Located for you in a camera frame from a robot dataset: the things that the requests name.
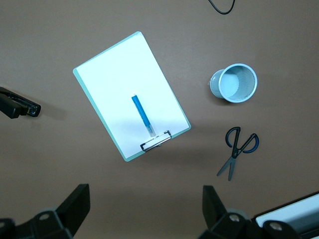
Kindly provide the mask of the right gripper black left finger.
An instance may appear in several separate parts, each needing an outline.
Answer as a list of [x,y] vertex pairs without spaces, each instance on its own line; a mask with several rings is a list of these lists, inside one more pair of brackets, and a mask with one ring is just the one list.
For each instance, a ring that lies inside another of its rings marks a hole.
[[90,211],[90,188],[78,185],[56,208],[42,211],[16,225],[11,218],[0,220],[2,239],[72,239]]

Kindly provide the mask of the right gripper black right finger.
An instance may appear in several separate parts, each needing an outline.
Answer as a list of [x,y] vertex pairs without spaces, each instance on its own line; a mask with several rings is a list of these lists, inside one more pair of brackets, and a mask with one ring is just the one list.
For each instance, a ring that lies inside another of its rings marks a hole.
[[207,229],[200,239],[300,239],[287,223],[265,221],[260,227],[236,212],[228,212],[213,186],[202,189],[202,212]]

